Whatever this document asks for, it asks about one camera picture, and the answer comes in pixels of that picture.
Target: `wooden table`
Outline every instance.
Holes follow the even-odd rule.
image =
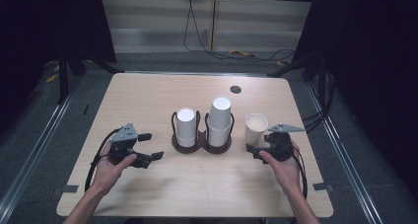
[[[239,94],[231,92],[239,86]],[[181,108],[204,115],[217,96],[232,101],[236,124],[230,150],[220,155],[203,148],[181,154],[172,146],[171,116]],[[95,215],[141,217],[283,217],[293,216],[290,204],[271,168],[252,159],[245,151],[244,120],[252,112],[263,114],[269,125],[279,122],[303,127],[289,84],[284,79],[116,74],[96,115],[89,135],[68,181],[79,186],[63,193],[57,213],[67,216],[84,193],[84,183],[103,139],[115,128],[132,122],[138,133],[152,133],[150,141],[136,143],[137,152],[165,151],[148,169],[126,169]],[[204,131],[204,122],[199,130]],[[314,153],[305,132],[291,133],[301,148],[308,176],[308,202],[319,217],[332,215],[333,208],[322,183]]]

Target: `brown cup holder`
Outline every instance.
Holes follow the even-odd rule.
[[[176,134],[175,134],[175,126],[174,126],[175,115],[176,115],[176,112],[174,112],[173,116],[172,116],[172,126],[173,126],[173,133],[174,133],[173,136],[172,136],[172,145],[177,152],[183,153],[183,154],[189,154],[189,153],[193,153],[193,152],[199,150],[199,148],[202,147],[203,149],[205,149],[209,153],[222,154],[222,153],[227,152],[230,149],[231,143],[232,143],[231,133],[233,131],[234,123],[235,123],[234,115],[232,113],[231,113],[231,119],[232,119],[231,129],[230,129],[230,132],[228,134],[227,142],[224,145],[219,146],[219,147],[212,146],[208,143],[209,135],[207,134],[207,131],[209,131],[209,127],[208,127],[207,119],[209,117],[209,113],[207,113],[206,116],[205,116],[206,131],[200,132],[197,129],[198,126],[199,126],[199,122],[200,122],[199,111],[196,112],[196,134],[197,134],[196,143],[191,147],[180,146],[177,143]]]

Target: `gray carpet floor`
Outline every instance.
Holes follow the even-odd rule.
[[[258,52],[269,57],[271,52]],[[286,56],[279,52],[276,58]],[[262,76],[283,66],[275,61],[246,62],[217,59],[205,52],[118,54],[117,65],[130,71],[232,73]],[[56,214],[60,194],[54,193],[65,186],[86,139],[90,126],[100,107],[111,74],[93,63],[86,62],[88,71],[80,79],[74,97],[62,117],[52,139],[39,161],[35,172],[20,198],[8,223],[60,223]],[[303,70],[294,70],[284,78],[290,83],[301,117],[316,113],[308,88],[302,80]],[[28,99],[25,109],[0,140],[0,194],[3,196],[13,178],[18,174],[47,125],[59,98],[58,80],[45,83],[51,74],[44,72]],[[70,77],[70,82],[77,82]],[[356,123],[338,88],[329,116],[346,146],[354,166],[370,193],[383,223],[418,223],[418,206],[403,182]],[[360,205],[340,160],[323,126],[309,133],[311,145],[325,182],[334,191],[329,193],[334,214],[321,219],[322,223],[370,223]],[[124,223],[125,218],[96,217],[93,223]],[[289,219],[273,218],[270,223],[290,223]]]

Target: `person's right hand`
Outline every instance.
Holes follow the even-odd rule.
[[[298,145],[293,140],[292,144],[299,151]],[[297,158],[299,158],[298,151],[294,149],[294,155]],[[290,158],[286,161],[279,162],[276,159],[274,159],[268,152],[260,151],[259,155],[268,164],[270,164],[271,168],[274,171],[274,175],[276,176],[276,180],[282,187],[285,194],[288,194],[288,192],[293,188],[301,190],[300,169],[295,159]]]

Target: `forearm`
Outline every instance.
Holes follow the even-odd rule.
[[[288,189],[285,193],[299,224],[320,223],[299,188]]]
[[[89,223],[103,197],[96,188],[90,187],[65,219],[64,224]]]

